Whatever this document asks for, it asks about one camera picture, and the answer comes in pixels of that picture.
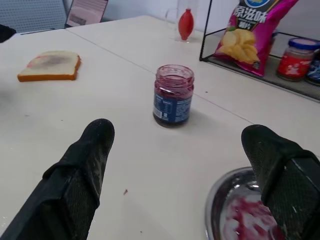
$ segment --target stainless steel bowl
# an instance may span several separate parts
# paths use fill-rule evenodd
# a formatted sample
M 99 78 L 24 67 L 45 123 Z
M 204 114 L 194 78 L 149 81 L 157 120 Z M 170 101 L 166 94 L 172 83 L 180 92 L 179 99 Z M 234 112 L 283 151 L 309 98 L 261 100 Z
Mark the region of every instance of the stainless steel bowl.
M 205 204 L 205 230 L 208 240 L 224 240 L 225 208 L 238 196 L 261 198 L 252 167 L 228 172 L 211 188 Z

